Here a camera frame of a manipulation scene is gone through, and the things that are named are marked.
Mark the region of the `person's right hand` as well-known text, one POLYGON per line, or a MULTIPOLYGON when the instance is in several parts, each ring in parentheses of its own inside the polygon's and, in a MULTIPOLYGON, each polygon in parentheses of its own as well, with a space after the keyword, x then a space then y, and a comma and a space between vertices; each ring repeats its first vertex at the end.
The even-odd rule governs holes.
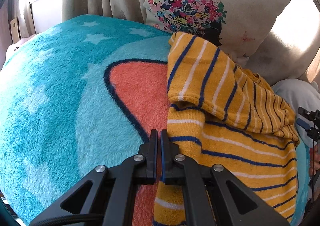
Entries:
POLYGON ((313 176, 320 168, 320 155, 318 153, 318 145, 314 146, 310 149, 310 167, 309 167, 309 175, 313 176))

